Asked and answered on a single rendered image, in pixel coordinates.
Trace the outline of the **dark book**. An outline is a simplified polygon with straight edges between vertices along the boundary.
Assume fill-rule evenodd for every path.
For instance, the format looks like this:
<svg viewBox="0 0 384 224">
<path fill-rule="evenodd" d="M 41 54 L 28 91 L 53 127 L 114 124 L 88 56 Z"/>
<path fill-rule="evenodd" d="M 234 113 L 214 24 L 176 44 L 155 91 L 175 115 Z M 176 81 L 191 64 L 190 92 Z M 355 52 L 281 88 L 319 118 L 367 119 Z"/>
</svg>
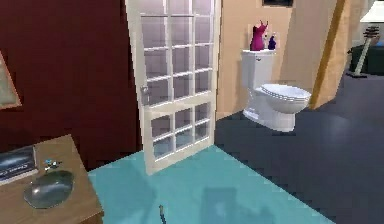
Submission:
<svg viewBox="0 0 384 224">
<path fill-rule="evenodd" d="M 0 153 L 0 186 L 38 172 L 33 145 Z"/>
</svg>

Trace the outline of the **small blue keys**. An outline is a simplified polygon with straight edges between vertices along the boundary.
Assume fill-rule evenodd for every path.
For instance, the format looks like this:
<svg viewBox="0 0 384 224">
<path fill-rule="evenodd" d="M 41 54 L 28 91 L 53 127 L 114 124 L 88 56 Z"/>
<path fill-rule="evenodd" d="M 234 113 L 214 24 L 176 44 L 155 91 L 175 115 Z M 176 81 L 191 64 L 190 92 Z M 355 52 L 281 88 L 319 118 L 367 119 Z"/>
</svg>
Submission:
<svg viewBox="0 0 384 224">
<path fill-rule="evenodd" d="M 48 171 L 48 170 L 51 170 L 51 169 L 58 168 L 60 166 L 60 164 L 61 164 L 61 161 L 47 159 L 44 162 L 44 164 L 45 164 L 44 170 Z"/>
</svg>

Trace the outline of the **dark green sofa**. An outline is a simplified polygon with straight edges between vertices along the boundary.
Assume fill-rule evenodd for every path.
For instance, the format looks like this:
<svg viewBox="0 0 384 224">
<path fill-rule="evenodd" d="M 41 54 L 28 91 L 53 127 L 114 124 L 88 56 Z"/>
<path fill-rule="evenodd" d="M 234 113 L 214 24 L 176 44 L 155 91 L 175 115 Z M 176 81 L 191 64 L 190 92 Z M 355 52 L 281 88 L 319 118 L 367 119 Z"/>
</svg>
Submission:
<svg viewBox="0 0 384 224">
<path fill-rule="evenodd" d="M 362 53 L 363 45 L 352 47 L 348 54 L 351 56 L 349 70 L 355 71 Z M 366 54 L 361 72 L 364 74 L 384 76 L 384 46 L 370 46 Z"/>
</svg>

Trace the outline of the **dark framed wall picture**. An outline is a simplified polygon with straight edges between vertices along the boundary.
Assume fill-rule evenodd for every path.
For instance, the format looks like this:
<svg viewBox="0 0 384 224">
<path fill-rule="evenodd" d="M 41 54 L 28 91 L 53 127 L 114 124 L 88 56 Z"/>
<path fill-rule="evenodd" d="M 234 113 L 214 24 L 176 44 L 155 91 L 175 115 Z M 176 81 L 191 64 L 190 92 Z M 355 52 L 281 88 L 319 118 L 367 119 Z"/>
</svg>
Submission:
<svg viewBox="0 0 384 224">
<path fill-rule="evenodd" d="M 294 0 L 262 0 L 264 7 L 293 7 Z"/>
</svg>

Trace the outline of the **magenta statue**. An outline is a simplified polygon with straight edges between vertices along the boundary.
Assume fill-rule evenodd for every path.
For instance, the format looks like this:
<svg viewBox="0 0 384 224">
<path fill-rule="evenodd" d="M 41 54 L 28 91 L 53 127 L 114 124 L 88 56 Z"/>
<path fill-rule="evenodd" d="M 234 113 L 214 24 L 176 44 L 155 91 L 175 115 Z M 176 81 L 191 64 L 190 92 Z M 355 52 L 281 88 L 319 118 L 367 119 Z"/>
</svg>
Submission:
<svg viewBox="0 0 384 224">
<path fill-rule="evenodd" d="M 252 28 L 252 39 L 250 43 L 251 51 L 261 51 L 264 49 L 263 34 L 268 27 L 269 22 L 260 21 L 260 26 Z"/>
</svg>

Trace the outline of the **wooden table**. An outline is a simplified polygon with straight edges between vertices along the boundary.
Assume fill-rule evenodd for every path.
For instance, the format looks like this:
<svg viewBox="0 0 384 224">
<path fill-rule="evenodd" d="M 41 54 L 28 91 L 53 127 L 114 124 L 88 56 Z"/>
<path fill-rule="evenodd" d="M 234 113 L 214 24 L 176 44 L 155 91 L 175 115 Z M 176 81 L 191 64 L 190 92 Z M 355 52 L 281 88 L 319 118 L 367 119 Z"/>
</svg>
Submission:
<svg viewBox="0 0 384 224">
<path fill-rule="evenodd" d="M 0 224 L 104 224 L 71 136 L 34 146 L 38 171 L 0 185 Z"/>
</svg>

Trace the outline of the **grey glass bowl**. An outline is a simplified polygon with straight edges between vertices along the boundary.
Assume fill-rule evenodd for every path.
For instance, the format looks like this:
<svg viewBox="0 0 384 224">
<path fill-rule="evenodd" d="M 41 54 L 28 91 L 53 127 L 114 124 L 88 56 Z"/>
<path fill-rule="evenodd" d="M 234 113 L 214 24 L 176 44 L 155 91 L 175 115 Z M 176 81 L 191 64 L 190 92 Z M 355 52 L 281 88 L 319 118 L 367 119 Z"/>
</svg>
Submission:
<svg viewBox="0 0 384 224">
<path fill-rule="evenodd" d="M 65 170 L 46 173 L 33 180 L 24 190 L 24 200 L 35 209 L 53 208 L 68 199 L 74 175 Z"/>
</svg>

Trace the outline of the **white floor lamp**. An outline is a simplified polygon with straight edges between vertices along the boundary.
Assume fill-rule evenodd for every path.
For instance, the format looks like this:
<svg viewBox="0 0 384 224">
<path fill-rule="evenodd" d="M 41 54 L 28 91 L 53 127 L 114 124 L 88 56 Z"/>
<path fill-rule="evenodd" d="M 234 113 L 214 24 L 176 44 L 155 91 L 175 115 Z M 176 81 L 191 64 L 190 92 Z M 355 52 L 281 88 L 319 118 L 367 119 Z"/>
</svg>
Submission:
<svg viewBox="0 0 384 224">
<path fill-rule="evenodd" d="M 361 70 L 372 39 L 379 35 L 379 24 L 384 23 L 384 0 L 375 0 L 369 10 L 360 19 L 360 22 L 367 23 L 368 27 L 364 31 L 365 42 L 355 70 L 347 73 L 347 76 L 352 78 L 366 78 L 366 75 L 361 74 Z"/>
</svg>

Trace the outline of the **white glass-paned room door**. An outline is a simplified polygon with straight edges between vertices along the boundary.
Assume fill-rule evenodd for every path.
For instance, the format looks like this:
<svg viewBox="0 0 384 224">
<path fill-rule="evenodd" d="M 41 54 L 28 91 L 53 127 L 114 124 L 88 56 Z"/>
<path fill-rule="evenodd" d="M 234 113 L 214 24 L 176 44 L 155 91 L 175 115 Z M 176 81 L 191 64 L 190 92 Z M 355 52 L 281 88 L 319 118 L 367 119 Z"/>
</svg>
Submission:
<svg viewBox="0 0 384 224">
<path fill-rule="evenodd" d="M 214 143 L 221 0 L 124 0 L 146 172 Z M 150 91 L 141 102 L 142 86 Z"/>
</svg>

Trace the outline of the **white toilet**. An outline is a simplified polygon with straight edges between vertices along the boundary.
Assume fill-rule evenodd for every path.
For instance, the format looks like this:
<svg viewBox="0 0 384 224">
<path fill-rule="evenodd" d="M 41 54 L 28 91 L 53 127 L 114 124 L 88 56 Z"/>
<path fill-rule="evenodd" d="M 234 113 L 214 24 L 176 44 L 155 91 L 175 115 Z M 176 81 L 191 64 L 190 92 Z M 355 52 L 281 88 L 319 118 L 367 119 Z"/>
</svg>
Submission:
<svg viewBox="0 0 384 224">
<path fill-rule="evenodd" d="M 296 114 L 309 103 L 311 93 L 296 87 L 272 82 L 276 51 L 243 50 L 241 52 L 242 85 L 248 90 L 246 118 L 269 129 L 291 132 Z"/>
</svg>

